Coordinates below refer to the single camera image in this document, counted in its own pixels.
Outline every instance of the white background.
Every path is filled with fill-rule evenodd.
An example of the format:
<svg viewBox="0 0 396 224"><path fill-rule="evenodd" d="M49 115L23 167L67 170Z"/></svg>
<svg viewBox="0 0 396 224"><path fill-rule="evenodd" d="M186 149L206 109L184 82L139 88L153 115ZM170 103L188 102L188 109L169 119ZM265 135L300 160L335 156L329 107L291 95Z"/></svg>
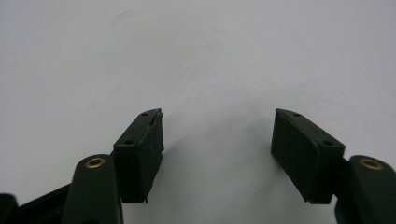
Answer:
<svg viewBox="0 0 396 224"><path fill-rule="evenodd" d="M125 223L335 223L270 154L277 107L396 165L394 1L0 1L0 191L19 204L163 109Z"/></svg>

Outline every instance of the small hole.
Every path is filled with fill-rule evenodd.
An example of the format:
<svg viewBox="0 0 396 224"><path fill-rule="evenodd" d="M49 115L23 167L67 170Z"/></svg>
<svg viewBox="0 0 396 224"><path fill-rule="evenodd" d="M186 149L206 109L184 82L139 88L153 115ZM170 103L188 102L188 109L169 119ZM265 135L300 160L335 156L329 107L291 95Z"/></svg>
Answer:
<svg viewBox="0 0 396 224"><path fill-rule="evenodd" d="M323 141L323 144L326 146L332 146L332 142L331 141Z"/></svg>
<svg viewBox="0 0 396 224"><path fill-rule="evenodd" d="M370 159L361 159L359 161L363 166L373 169L373 170L382 170L384 167L381 165L381 163L377 161L373 161Z"/></svg>
<svg viewBox="0 0 396 224"><path fill-rule="evenodd" d="M132 146L132 145L134 145L134 141L128 140L128 141L125 142L125 144L129 145L129 146Z"/></svg>
<svg viewBox="0 0 396 224"><path fill-rule="evenodd" d="M93 161L90 161L90 166L95 166L101 163L101 160L99 159L95 159Z"/></svg>
<svg viewBox="0 0 396 224"><path fill-rule="evenodd" d="M101 165L103 165L104 163L105 163L105 159L103 159L103 158L93 158L93 159L91 159L91 160L89 160L89 161L87 161L86 163L85 163L85 166L87 167L87 168L96 168L96 167L99 167L99 166L101 166Z"/></svg>

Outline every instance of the screw hole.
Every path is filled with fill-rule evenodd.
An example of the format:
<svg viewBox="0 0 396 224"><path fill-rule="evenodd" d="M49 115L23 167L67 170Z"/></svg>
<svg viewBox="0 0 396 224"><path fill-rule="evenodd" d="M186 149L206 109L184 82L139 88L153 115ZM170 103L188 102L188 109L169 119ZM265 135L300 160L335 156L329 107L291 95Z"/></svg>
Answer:
<svg viewBox="0 0 396 224"><path fill-rule="evenodd" d="M85 166L87 168L96 168L96 167L99 167L99 166L103 165L105 163L105 161L106 160L103 159L103 158L93 158L93 159L87 161L85 163Z"/></svg>
<svg viewBox="0 0 396 224"><path fill-rule="evenodd" d="M129 146L132 146L132 145L134 145L134 141L128 140L128 141L125 141L125 144L129 145Z"/></svg>
<svg viewBox="0 0 396 224"><path fill-rule="evenodd" d="M370 169L373 169L373 170L382 170L382 169L384 169L384 167L381 165L381 163L379 163L377 161L370 160L370 159L361 159L361 160L359 160L359 162L363 166L365 166L367 168L370 168Z"/></svg>
<svg viewBox="0 0 396 224"><path fill-rule="evenodd" d="M333 145L333 143L331 141L323 141L323 144L326 146L331 147Z"/></svg>

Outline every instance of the black plastic part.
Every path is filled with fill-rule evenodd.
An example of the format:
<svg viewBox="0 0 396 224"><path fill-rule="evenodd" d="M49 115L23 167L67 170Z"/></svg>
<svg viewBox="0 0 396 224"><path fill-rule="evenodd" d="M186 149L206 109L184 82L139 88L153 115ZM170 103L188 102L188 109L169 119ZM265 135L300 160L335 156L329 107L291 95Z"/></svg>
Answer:
<svg viewBox="0 0 396 224"><path fill-rule="evenodd" d="M110 156L94 155L78 163L61 223L122 223L116 170Z"/></svg>
<svg viewBox="0 0 396 224"><path fill-rule="evenodd" d="M366 156L349 160L348 185L362 223L396 223L396 174L386 163Z"/></svg>
<svg viewBox="0 0 396 224"><path fill-rule="evenodd" d="M330 203L333 167L345 146L304 116L276 110L271 152L305 201Z"/></svg>
<svg viewBox="0 0 396 224"><path fill-rule="evenodd" d="M163 159L163 113L153 109L140 114L114 144L123 203L147 201Z"/></svg>
<svg viewBox="0 0 396 224"><path fill-rule="evenodd" d="M0 194L0 223L11 224L16 222L18 204L11 194Z"/></svg>
<svg viewBox="0 0 396 224"><path fill-rule="evenodd" d="M334 213L338 224L361 224L361 215L354 202L339 199Z"/></svg>
<svg viewBox="0 0 396 224"><path fill-rule="evenodd" d="M333 194L339 199L346 203L353 203L353 197L351 189L348 185L349 179L349 161L346 159L340 160L334 167L333 167L333 182L334 182L334 189Z"/></svg>
<svg viewBox="0 0 396 224"><path fill-rule="evenodd" d="M20 207L20 223L60 223L70 185L48 193Z"/></svg>

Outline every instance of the white surface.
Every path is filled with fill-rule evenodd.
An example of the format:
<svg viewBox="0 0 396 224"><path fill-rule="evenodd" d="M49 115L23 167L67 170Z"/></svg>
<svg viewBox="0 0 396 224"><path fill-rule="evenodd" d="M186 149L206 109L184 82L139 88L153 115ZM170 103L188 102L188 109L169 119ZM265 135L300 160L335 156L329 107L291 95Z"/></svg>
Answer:
<svg viewBox="0 0 396 224"><path fill-rule="evenodd" d="M270 155L275 109L395 167L396 3L296 2L0 1L0 191L69 183L161 107L163 164L125 223L335 223Z"/></svg>

